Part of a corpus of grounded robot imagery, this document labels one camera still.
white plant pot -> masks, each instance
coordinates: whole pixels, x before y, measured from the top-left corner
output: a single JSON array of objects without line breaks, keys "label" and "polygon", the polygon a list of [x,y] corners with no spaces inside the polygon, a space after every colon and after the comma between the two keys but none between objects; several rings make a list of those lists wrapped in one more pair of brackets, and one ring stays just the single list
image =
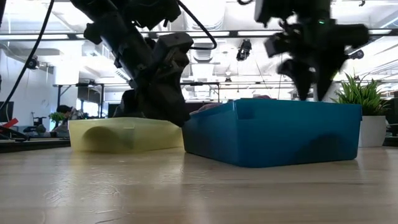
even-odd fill
[{"label": "white plant pot", "polygon": [[386,138],[385,116],[363,116],[359,132],[359,147],[381,147]]}]

black cable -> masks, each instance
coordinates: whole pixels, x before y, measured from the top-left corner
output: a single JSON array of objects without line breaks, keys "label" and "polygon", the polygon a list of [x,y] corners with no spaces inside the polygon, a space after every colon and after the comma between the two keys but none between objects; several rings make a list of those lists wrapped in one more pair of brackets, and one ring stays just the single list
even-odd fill
[{"label": "black cable", "polygon": [[217,48],[217,41],[206,29],[206,27],[198,20],[198,18],[193,15],[193,13],[182,3],[180,0],[177,1],[178,5],[198,24],[198,26],[205,32],[205,34],[210,38],[213,43],[212,47],[191,47],[192,50],[214,50]]},{"label": "black cable", "polygon": [[0,2],[0,27],[1,27],[1,21],[2,21],[2,17],[4,15],[4,11],[6,10],[6,0],[2,0]]},{"label": "black cable", "polygon": [[237,0],[238,4],[240,4],[241,6],[250,4],[252,2],[254,2],[254,0],[248,0],[248,1],[242,1],[242,0]]},{"label": "black cable", "polygon": [[1,131],[0,136],[10,139],[10,140],[26,141],[29,139],[28,136],[26,136],[25,134],[15,131],[11,128],[5,128],[3,126],[0,126],[0,131]]},{"label": "black cable", "polygon": [[34,54],[35,54],[35,52],[37,50],[37,47],[39,46],[40,41],[42,40],[45,28],[47,26],[47,23],[49,22],[49,18],[50,18],[50,15],[51,15],[51,10],[52,10],[52,7],[54,5],[54,2],[55,2],[55,0],[51,0],[50,1],[49,8],[47,9],[47,13],[45,15],[45,18],[44,18],[44,21],[43,21],[43,25],[42,25],[42,28],[40,30],[39,36],[38,36],[38,38],[36,40],[36,43],[33,46],[32,51],[30,52],[28,58],[26,59],[26,62],[25,62],[24,66],[23,66],[23,68],[21,70],[21,73],[19,74],[19,76],[17,78],[17,81],[15,82],[14,86],[12,87],[12,90],[11,90],[10,94],[7,96],[7,99],[5,100],[5,102],[1,105],[0,111],[10,102],[12,96],[14,95],[15,91],[17,90],[17,87],[18,87],[19,83],[21,82],[22,77],[24,76],[24,74],[26,72],[26,69],[27,69],[27,66],[28,66],[29,62],[32,60],[32,58],[33,58],[33,56],[34,56]]}]

blue plastic bin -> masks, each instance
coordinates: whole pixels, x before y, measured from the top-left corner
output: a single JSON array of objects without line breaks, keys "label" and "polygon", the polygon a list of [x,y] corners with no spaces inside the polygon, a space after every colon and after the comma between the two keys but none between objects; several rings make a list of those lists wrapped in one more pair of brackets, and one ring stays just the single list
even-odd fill
[{"label": "blue plastic bin", "polygon": [[242,167],[355,159],[361,106],[244,99],[193,114],[185,151]]}]

wooden table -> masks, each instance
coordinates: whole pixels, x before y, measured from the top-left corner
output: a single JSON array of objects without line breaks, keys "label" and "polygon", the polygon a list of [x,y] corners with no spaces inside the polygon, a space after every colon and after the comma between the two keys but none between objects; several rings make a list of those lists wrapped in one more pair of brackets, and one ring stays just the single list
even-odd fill
[{"label": "wooden table", "polygon": [[182,149],[0,154],[0,223],[396,224],[398,149],[244,169]]}]

monitor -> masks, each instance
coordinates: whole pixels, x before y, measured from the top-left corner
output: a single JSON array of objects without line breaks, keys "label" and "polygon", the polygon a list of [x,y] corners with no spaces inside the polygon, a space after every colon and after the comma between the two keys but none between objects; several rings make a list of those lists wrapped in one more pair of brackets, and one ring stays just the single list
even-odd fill
[{"label": "monitor", "polygon": [[108,118],[112,118],[114,115],[114,112],[116,111],[116,108],[119,106],[119,104],[116,103],[110,103],[108,105]]},{"label": "monitor", "polygon": [[0,122],[8,122],[12,117],[12,112],[14,111],[14,102],[9,102],[8,105],[4,106],[4,108],[0,111]]}]

